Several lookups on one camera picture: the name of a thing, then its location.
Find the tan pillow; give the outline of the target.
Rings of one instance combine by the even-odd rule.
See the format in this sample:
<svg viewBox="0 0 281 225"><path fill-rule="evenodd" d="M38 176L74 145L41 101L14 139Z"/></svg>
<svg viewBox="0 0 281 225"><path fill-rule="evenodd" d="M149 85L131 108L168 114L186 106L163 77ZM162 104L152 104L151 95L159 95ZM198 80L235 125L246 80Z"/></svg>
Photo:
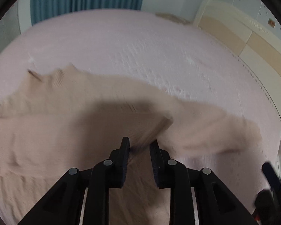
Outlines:
<svg viewBox="0 0 281 225"><path fill-rule="evenodd" d="M178 23L178 24L182 24L182 25L189 25L192 23L192 22L188 21L187 19L184 19L182 17L176 16L176 15L173 15L170 13L155 13L155 15L157 17L160 17L160 18L163 18L163 19L166 19L166 20Z"/></svg>

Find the beige ribbed knit sweater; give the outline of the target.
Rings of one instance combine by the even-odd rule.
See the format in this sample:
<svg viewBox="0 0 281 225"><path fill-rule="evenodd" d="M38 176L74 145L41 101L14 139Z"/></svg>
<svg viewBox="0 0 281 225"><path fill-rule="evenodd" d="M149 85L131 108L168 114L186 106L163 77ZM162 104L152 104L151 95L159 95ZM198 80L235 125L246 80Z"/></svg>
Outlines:
<svg viewBox="0 0 281 225"><path fill-rule="evenodd" d="M92 168L130 139L127 178L110 195L111 224L167 224L170 192L154 182L149 145L173 158L240 151L258 125L220 107L178 99L123 76L74 66L29 71L0 103L0 216L17 224L70 168Z"/></svg>

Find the cream and tan headboard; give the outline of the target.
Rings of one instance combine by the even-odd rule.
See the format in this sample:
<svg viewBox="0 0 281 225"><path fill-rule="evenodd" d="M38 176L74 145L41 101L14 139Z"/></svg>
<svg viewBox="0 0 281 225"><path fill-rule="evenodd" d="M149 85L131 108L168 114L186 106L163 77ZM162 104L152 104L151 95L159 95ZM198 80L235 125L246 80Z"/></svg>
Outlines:
<svg viewBox="0 0 281 225"><path fill-rule="evenodd" d="M249 67L281 119L281 40L223 1L203 0L193 24L218 39Z"/></svg>

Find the pink bed sheet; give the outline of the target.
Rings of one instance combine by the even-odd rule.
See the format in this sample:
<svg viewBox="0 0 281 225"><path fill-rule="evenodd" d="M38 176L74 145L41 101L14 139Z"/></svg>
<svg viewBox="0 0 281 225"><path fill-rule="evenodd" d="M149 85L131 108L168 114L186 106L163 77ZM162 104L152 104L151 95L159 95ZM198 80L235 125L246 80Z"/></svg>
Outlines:
<svg viewBox="0 0 281 225"><path fill-rule="evenodd" d="M48 75L71 65L94 75L129 77L255 122L262 137L255 146L176 158L192 169L212 169L253 211L255 196L267 187L261 166L278 153L281 123L245 65L218 41L145 12L91 10L55 17L31 27L0 54L0 103L29 71Z"/></svg>

